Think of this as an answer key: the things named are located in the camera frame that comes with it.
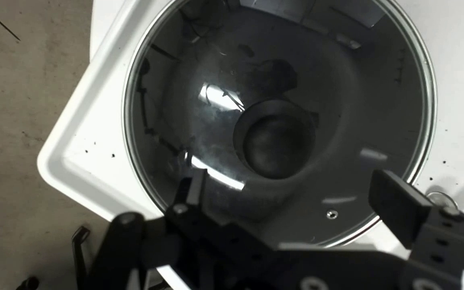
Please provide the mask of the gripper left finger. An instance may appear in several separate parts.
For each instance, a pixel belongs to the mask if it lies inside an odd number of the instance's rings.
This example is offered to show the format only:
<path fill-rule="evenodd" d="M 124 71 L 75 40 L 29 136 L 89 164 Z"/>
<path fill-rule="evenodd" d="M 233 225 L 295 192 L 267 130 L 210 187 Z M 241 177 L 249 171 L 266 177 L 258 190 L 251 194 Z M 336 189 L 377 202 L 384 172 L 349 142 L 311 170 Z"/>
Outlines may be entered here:
<path fill-rule="evenodd" d="M 224 226 L 200 206 L 208 172 L 179 183 L 164 216 L 125 212 L 109 224 L 87 275 L 87 290 L 144 290 L 149 270 L 169 266 L 190 290 L 276 290 L 272 251 L 238 225 Z"/>

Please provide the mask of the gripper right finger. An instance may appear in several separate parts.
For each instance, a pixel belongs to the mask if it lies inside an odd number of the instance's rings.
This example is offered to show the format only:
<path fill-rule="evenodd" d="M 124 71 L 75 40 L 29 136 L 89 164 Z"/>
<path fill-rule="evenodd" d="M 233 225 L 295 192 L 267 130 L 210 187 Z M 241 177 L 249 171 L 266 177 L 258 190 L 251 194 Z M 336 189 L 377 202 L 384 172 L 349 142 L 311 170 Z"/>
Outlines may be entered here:
<path fill-rule="evenodd" d="M 462 211 L 433 204 L 388 170 L 373 172 L 369 204 L 410 252 L 398 277 L 398 290 L 462 290 Z"/>

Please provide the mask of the white tray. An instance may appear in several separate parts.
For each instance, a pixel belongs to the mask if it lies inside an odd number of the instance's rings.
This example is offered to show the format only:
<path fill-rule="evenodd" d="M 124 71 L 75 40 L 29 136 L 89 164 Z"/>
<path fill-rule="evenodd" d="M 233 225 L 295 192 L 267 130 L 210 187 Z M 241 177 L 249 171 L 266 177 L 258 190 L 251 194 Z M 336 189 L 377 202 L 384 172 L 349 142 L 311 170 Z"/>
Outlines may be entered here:
<path fill-rule="evenodd" d="M 146 28 L 139 13 L 147 6 L 144 0 L 121 1 L 37 158 L 37 168 L 48 184 L 109 224 L 129 211 L 146 220 L 165 213 L 147 197 L 126 148 L 124 95 L 134 52 Z M 464 0 L 400 1 L 427 48 L 437 104 L 433 141 L 423 169 L 414 182 L 398 177 L 425 196 L 431 191 L 446 193 L 464 213 Z M 217 222 L 203 206 L 201 210 Z M 325 247 L 273 246 L 237 222 L 217 223 L 238 225 L 272 251 L 265 269 L 276 290 L 398 290 L 398 277 L 410 253 L 380 218 L 354 241 Z M 81 275 L 77 286 L 87 290 L 88 273 L 83 272 L 75 240 L 73 244 Z M 152 270 L 173 290 L 189 289 L 169 266 Z"/>

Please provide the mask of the glass lid with black knob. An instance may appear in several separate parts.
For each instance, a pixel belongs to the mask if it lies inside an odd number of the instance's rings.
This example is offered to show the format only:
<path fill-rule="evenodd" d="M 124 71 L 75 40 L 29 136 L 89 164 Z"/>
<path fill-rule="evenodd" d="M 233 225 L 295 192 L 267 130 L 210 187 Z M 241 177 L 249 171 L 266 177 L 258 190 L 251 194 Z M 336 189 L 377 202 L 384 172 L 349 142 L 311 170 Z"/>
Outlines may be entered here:
<path fill-rule="evenodd" d="M 150 0 L 124 95 L 154 208 L 207 172 L 203 210 L 273 246 L 344 245 L 379 218 L 374 170 L 414 182 L 436 125 L 428 51 L 400 0 Z"/>

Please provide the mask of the small silver metal disc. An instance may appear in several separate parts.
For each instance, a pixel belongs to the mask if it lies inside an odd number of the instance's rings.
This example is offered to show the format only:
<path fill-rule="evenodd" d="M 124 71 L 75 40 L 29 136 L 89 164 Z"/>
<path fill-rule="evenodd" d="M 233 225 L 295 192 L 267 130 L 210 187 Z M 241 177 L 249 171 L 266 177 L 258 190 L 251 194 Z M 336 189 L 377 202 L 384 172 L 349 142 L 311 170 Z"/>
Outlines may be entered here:
<path fill-rule="evenodd" d="M 446 193 L 440 191 L 431 191 L 426 194 L 427 198 L 433 204 L 440 207 L 448 207 L 451 209 L 458 209 L 457 203 Z"/>

